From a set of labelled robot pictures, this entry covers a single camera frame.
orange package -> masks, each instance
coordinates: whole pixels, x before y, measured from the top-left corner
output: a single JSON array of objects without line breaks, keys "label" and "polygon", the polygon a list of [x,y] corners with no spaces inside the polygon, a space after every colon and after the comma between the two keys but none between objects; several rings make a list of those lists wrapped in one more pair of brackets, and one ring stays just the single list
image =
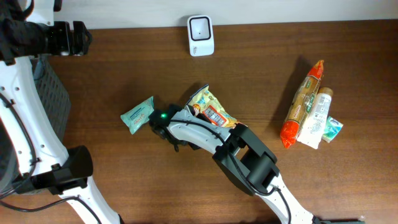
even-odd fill
[{"label": "orange package", "polygon": [[312,104],[321,84],[323,73],[323,60],[320,60],[305,77],[294,95],[292,105],[280,130],[280,138],[285,148],[296,142],[302,124],[311,112]]}]

wooden surface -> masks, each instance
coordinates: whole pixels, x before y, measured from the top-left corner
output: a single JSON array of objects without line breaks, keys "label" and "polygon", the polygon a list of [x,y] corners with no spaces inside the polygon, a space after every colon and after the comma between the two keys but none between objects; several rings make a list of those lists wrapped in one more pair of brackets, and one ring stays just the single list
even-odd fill
[{"label": "wooden surface", "polygon": [[[173,147],[120,115],[150,96],[183,104],[202,85],[276,154],[297,200],[324,219],[398,222],[398,21],[216,26],[214,55],[193,58],[185,28],[93,30],[84,57],[50,62],[72,101],[64,144],[84,144],[110,206],[131,223],[254,223],[276,220],[238,190],[206,151]],[[321,86],[344,127],[314,150],[284,149],[279,131],[298,85],[325,60]],[[48,192],[7,202],[38,207]],[[1,223],[82,223],[67,204],[39,213],[0,208]]]}]

plastic food package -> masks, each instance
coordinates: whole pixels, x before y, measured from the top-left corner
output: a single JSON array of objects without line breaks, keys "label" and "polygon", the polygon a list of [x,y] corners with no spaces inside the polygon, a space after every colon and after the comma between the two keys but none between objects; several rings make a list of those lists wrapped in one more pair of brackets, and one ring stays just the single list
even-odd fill
[{"label": "plastic food package", "polygon": [[321,142],[323,130],[326,127],[329,107],[333,90],[323,87],[320,88],[312,105],[311,113],[303,123],[303,128],[297,137],[297,141],[306,144],[314,149],[318,149]]},{"label": "plastic food package", "polygon": [[326,121],[326,126],[325,130],[323,131],[322,139],[325,140],[327,143],[330,143],[330,141],[336,137],[336,135],[340,132],[342,128],[343,124],[329,116],[328,120]]},{"label": "plastic food package", "polygon": [[238,120],[231,117],[219,103],[217,98],[210,93],[209,85],[205,85],[193,94],[188,100],[187,105],[190,105],[195,110],[195,116],[203,114],[208,118],[212,124],[221,127],[235,127]]},{"label": "plastic food package", "polygon": [[121,115],[120,118],[129,127],[130,133],[134,134],[143,124],[149,121],[149,115],[152,112],[154,112],[153,96]]},{"label": "plastic food package", "polygon": [[285,148],[289,148],[296,142],[303,122],[311,112],[312,104],[318,92],[323,74],[323,60],[318,61],[305,77],[298,88],[285,123],[280,131],[280,138]]}]

white device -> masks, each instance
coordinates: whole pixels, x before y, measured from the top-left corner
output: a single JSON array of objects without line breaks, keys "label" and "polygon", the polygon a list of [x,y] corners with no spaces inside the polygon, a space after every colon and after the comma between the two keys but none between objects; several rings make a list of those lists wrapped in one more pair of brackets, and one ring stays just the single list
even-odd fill
[{"label": "white device", "polygon": [[189,49],[193,57],[214,53],[213,24],[208,16],[191,16],[187,21]]}]

chip bag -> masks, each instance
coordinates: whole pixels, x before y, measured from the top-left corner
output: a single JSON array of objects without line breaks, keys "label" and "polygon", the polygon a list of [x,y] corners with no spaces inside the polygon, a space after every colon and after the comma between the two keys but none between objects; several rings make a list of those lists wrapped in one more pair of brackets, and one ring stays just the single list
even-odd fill
[{"label": "chip bag", "polygon": [[203,114],[212,124],[220,127],[235,127],[238,120],[231,117],[219,103],[217,98],[210,93],[209,85],[205,85],[191,96],[186,105],[195,110],[195,116]]}]

